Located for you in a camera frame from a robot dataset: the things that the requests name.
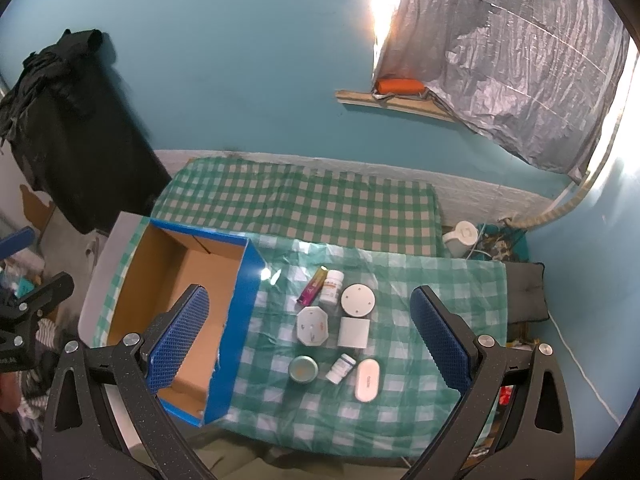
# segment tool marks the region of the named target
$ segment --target cardboard box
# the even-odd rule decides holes
[[[107,344],[143,333],[191,283],[203,286],[209,317],[158,397],[169,413],[194,426],[217,420],[231,402],[264,267],[248,238],[152,219],[122,284]]]

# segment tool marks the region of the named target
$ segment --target square white device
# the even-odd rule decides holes
[[[369,319],[361,317],[340,318],[338,346],[344,348],[366,348],[369,341]]]

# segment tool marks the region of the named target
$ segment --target blue textured gripper pad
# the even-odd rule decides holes
[[[411,294],[409,310],[446,385],[464,395],[471,386],[469,356],[465,349],[419,288]]]
[[[0,239],[0,260],[29,247],[35,239],[36,234],[30,227],[23,227],[18,232]]]
[[[146,385],[153,394],[171,386],[208,315],[209,295],[199,286],[149,354]]]

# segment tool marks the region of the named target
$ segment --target metal screw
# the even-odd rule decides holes
[[[137,345],[140,341],[140,336],[135,332],[128,333],[126,336],[122,338],[122,342],[124,346],[133,346]]]
[[[540,350],[544,355],[551,355],[554,352],[554,349],[551,348],[551,345],[548,345],[546,343],[540,343],[538,350]]]
[[[478,336],[478,342],[485,348],[491,348],[493,345],[495,345],[495,339],[486,334]]]
[[[80,345],[78,344],[78,341],[69,341],[65,345],[65,352],[71,354],[71,352],[75,352],[76,350],[78,350],[79,346]]]

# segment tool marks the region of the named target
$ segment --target silver tarp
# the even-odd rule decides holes
[[[374,77],[422,81],[473,131],[579,181],[628,42],[608,0],[401,0]]]

